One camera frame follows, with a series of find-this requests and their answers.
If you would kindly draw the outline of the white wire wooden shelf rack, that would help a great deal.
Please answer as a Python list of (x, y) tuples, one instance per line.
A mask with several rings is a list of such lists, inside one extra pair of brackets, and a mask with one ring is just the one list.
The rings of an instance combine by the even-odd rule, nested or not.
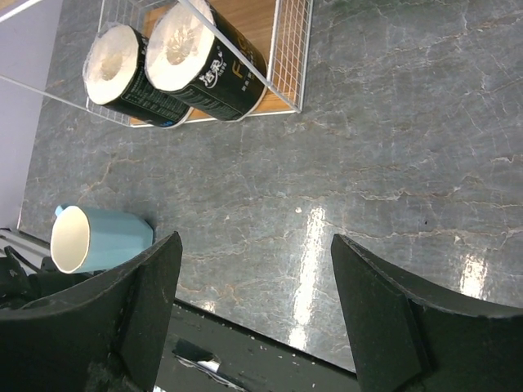
[[(27, 11), (42, 1), (1, 1), (1, 23)], [(96, 35), (112, 25), (130, 25), (150, 36), (155, 25), (175, 4), (180, 3), (190, 11), (206, 28), (222, 40), (239, 61), (255, 78), (266, 87), (265, 94), (256, 108), (246, 117), (276, 114), (300, 113), (303, 108), (307, 57), (311, 38), (312, 12), (314, 1), (205, 1), (226, 18), (242, 35), (258, 49), (266, 62), (266, 72), (260, 72), (251, 56), (239, 43), (228, 38), (217, 27), (206, 21), (196, 1), (101, 1), (95, 9)], [(131, 128), (152, 127), (151, 124), (118, 114), (112, 109), (92, 103), (85, 93), (85, 103), (80, 105), (60, 98), (46, 91), (46, 87), (32, 87), (1, 74), (1, 80), (18, 87), (36, 92), (49, 99), (81, 109), (98, 118)]]

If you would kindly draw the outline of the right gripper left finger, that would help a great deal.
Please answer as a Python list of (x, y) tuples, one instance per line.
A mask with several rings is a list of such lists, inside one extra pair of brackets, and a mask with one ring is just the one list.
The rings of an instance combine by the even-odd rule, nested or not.
[(1, 389), (153, 390), (181, 258), (173, 232), (113, 269), (2, 309)]

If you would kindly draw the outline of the black paper towel roll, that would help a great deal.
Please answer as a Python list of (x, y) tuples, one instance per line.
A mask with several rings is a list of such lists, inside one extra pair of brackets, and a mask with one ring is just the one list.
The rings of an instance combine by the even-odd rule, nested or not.
[(153, 28), (145, 71), (156, 89), (226, 122), (250, 114), (266, 94), (252, 70), (179, 2)]

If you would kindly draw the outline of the black roll front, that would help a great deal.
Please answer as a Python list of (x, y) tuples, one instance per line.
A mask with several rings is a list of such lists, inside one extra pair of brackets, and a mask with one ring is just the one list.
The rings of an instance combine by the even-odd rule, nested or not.
[(87, 96), (96, 105), (153, 127), (177, 127), (193, 109), (150, 83), (147, 45), (148, 38), (127, 24), (115, 24), (99, 35), (83, 65)]

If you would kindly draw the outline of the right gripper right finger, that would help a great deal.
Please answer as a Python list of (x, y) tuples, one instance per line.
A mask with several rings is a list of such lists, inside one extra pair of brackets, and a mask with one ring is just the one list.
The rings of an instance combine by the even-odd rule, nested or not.
[(520, 391), (522, 310), (432, 283), (347, 236), (334, 277), (363, 391)]

